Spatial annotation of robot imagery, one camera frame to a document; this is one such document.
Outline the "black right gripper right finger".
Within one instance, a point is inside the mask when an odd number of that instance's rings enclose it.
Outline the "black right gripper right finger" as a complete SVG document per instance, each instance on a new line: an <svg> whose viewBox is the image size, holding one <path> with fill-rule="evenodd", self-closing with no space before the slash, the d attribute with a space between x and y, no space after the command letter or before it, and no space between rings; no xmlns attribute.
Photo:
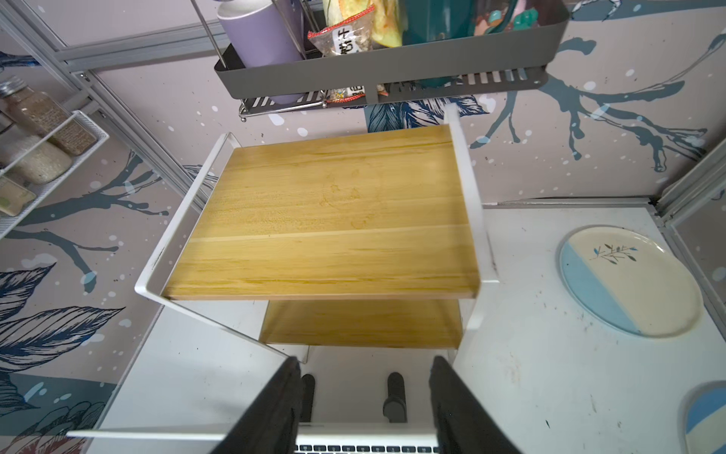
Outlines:
<svg viewBox="0 0 726 454"><path fill-rule="evenodd" d="M437 356L429 389L440 453L519 453L450 363Z"/></svg>

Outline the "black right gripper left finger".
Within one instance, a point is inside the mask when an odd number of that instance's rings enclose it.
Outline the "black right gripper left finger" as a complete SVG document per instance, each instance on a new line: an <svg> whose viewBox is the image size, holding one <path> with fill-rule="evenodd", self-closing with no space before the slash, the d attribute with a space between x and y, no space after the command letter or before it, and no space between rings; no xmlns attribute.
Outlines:
<svg viewBox="0 0 726 454"><path fill-rule="evenodd" d="M303 391L300 363L287 358L212 453L294 453Z"/></svg>

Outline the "silver laptop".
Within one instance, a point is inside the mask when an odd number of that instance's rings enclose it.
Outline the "silver laptop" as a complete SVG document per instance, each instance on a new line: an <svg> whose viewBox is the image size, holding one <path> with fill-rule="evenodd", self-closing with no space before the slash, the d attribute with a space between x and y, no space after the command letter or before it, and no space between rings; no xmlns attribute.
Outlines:
<svg viewBox="0 0 726 454"><path fill-rule="evenodd" d="M156 428L75 429L72 438L220 442L231 423ZM302 423L293 446L302 453L439 453L435 429L411 424Z"/></svg>

